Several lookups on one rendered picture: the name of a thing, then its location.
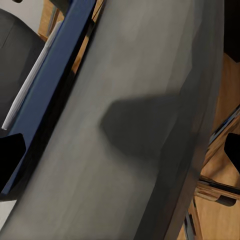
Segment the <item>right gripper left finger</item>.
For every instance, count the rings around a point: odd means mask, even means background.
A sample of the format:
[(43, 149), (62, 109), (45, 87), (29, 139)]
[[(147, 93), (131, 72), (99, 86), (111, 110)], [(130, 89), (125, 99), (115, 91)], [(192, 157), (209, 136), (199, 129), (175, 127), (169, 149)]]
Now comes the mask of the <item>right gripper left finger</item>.
[(0, 193), (26, 152), (21, 133), (0, 138)]

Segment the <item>folder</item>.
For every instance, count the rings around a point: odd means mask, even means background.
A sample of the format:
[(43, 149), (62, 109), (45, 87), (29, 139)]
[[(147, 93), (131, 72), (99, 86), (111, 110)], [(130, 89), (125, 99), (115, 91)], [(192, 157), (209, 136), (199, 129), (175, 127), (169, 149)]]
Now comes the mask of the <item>folder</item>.
[[(21, 133), (26, 152), (1, 193), (9, 192), (24, 176), (65, 81), (79, 54), (97, 0), (73, 0), (8, 135)], [(0, 194), (1, 194), (0, 193)]]

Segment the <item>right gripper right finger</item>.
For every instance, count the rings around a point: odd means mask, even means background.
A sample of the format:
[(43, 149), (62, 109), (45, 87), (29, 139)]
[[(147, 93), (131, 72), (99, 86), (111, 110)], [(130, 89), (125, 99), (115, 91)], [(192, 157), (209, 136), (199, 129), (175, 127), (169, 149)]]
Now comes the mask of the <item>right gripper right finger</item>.
[(240, 173), (240, 135), (229, 133), (227, 135), (224, 151)]

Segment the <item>pen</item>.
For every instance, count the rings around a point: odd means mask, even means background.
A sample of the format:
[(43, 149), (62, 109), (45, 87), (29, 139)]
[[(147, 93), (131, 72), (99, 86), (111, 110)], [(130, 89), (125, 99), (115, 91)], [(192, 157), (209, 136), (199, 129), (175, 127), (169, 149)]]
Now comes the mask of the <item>pen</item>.
[(32, 69), (30, 70), (28, 76), (26, 77), (19, 93), (16, 95), (16, 98), (14, 100), (14, 102), (12, 103), (12, 107), (10, 108), (5, 121), (2, 125), (2, 129), (7, 130), (10, 126), (10, 124), (12, 123), (12, 121), (14, 120), (14, 118), (16, 118), (16, 115), (18, 115), (18, 112), (24, 102), (24, 100), (26, 99), (26, 96), (29, 93), (29, 90), (34, 82), (34, 79), (36, 78), (36, 76), (38, 75), (39, 69), (41, 67), (41, 65), (43, 64), (43, 61), (45, 60), (48, 51), (59, 31), (59, 28), (62, 25), (62, 21), (57, 22), (55, 28), (53, 29), (51, 35), (49, 36), (49, 38), (47, 39), (44, 48), (42, 49), (42, 52), (40, 53), (38, 59), (36, 60), (35, 64), (32, 66)]

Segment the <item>swivel chair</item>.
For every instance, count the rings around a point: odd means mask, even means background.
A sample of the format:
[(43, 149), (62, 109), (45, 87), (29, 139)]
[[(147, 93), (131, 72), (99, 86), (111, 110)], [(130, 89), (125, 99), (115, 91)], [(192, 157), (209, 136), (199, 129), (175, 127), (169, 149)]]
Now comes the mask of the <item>swivel chair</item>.
[[(21, 3), (22, 0), (13, 0)], [(50, 0), (66, 16), (73, 0)], [(203, 240), (195, 196), (224, 206), (240, 188), (201, 175), (240, 124), (212, 132), (225, 0), (103, 0), (25, 174), (0, 240)], [(85, 36), (85, 37), (86, 37)], [(46, 41), (0, 8), (0, 139)]]

